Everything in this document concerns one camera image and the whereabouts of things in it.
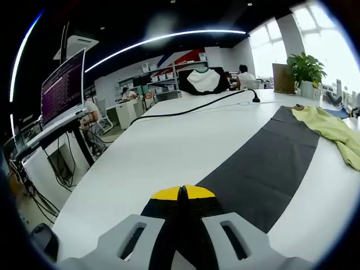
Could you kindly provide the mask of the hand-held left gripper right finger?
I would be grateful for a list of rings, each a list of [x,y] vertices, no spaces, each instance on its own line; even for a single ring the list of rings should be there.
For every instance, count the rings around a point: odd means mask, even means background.
[[[239,214],[225,212],[203,187],[182,187],[179,223],[177,251],[196,269],[312,268],[305,259],[275,251],[266,233]]]

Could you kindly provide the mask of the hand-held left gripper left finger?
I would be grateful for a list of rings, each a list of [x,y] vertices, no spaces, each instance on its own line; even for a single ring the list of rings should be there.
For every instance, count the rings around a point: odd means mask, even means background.
[[[68,258],[58,269],[171,269],[181,187],[154,194],[140,215],[132,214],[105,232],[96,248]]]

